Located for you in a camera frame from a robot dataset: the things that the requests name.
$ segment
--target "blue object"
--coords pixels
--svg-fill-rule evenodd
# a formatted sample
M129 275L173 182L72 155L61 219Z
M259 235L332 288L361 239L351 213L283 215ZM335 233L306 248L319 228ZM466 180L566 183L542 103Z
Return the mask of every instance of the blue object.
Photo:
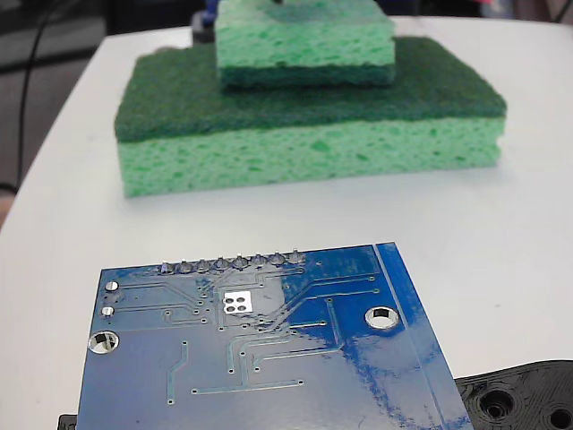
M103 270L78 430L472 429L394 244Z

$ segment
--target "white table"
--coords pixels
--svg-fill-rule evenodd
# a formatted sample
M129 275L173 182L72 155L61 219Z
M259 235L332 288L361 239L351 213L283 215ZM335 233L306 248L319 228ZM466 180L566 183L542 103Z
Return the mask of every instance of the white table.
M573 359L573 29L397 23L506 98L497 168L125 200L113 122L135 58L190 32L106 39L0 234L0 428L76 412L100 269L182 257L396 241L455 377Z

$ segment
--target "black plastic part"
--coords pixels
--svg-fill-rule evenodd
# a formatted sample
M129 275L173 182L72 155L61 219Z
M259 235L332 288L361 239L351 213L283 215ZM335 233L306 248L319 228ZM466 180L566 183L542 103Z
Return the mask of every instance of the black plastic part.
M474 430L573 430L573 361L512 367L456 385ZM62 415L57 430L75 425L75 415Z
M75 430L77 415L61 415L57 421L57 430Z

